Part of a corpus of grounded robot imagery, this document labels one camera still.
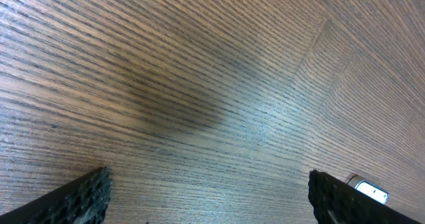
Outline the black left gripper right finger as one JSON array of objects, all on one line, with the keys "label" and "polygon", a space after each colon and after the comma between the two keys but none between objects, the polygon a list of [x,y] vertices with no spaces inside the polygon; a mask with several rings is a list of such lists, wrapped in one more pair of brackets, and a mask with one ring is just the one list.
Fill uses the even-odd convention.
[{"label": "black left gripper right finger", "polygon": [[318,224],[420,224],[316,169],[309,173],[308,187]]}]

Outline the teal Galaxy smartphone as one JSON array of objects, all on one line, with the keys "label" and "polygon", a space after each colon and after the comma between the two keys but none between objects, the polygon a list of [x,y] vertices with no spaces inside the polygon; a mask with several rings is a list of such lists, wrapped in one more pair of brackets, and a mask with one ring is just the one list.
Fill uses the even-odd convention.
[{"label": "teal Galaxy smartphone", "polygon": [[383,205],[389,199],[388,191],[360,175],[351,177],[347,184]]}]

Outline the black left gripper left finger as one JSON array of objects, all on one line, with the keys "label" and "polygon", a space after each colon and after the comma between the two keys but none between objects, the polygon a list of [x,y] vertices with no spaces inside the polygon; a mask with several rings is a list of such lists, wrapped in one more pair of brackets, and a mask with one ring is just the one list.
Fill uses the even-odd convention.
[{"label": "black left gripper left finger", "polygon": [[109,169],[95,169],[1,216],[2,224],[102,224],[112,192]]}]

